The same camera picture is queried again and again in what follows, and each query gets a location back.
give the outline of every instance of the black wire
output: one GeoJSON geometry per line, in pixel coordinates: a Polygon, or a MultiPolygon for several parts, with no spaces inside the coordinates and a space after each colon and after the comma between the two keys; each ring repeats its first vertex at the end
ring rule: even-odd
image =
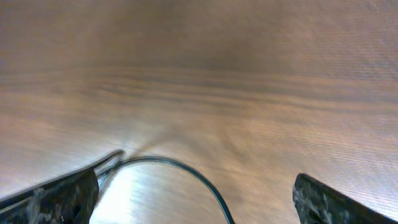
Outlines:
{"type": "Polygon", "coordinates": [[[181,168],[181,169],[189,172],[190,174],[192,174],[194,177],[199,179],[202,183],[204,183],[209,188],[210,192],[213,193],[213,195],[217,199],[217,201],[224,213],[227,223],[234,224],[234,220],[232,218],[231,212],[229,211],[229,208],[228,208],[224,198],[221,196],[221,194],[217,190],[217,188],[199,171],[197,171],[196,169],[194,169],[180,161],[176,161],[174,159],[169,159],[169,158],[161,157],[161,156],[133,157],[131,159],[128,159],[126,161],[122,161],[122,162],[116,164],[114,167],[104,170],[103,172],[101,172],[97,175],[97,178],[103,178],[104,175],[109,175],[112,171],[119,170],[120,168],[122,168],[124,166],[135,164],[138,162],[158,162],[158,163],[162,163],[162,164],[168,164],[171,166],[175,166],[175,167],[181,168]]]}
{"type": "Polygon", "coordinates": [[[121,159],[124,156],[124,151],[121,149],[115,150],[111,153],[109,153],[108,155],[104,156],[102,159],[92,163],[91,165],[89,165],[90,168],[98,168],[99,166],[102,166],[103,164],[105,164],[106,162],[110,161],[113,158],[118,158],[118,162],[121,161],[121,159]]]}

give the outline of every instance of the brown wooden surface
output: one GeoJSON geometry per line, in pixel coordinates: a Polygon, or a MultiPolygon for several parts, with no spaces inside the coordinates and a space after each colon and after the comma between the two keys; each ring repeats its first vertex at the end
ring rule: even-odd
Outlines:
{"type": "MultiPolygon", "coordinates": [[[[116,148],[203,172],[237,223],[299,223],[306,172],[398,220],[396,1],[2,1],[0,195],[116,148]]],[[[92,223],[224,223],[124,169],[92,223]]]]}

